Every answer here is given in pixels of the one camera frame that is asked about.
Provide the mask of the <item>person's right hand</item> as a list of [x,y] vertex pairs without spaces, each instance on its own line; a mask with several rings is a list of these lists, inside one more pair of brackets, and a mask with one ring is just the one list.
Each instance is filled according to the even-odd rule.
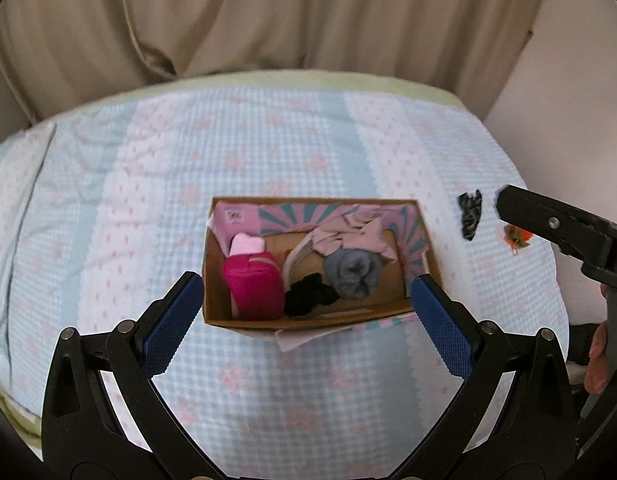
[[608,343],[607,321],[602,322],[593,333],[589,349],[589,363],[584,378],[585,390],[590,394],[601,394],[609,381],[609,361],[605,349]]

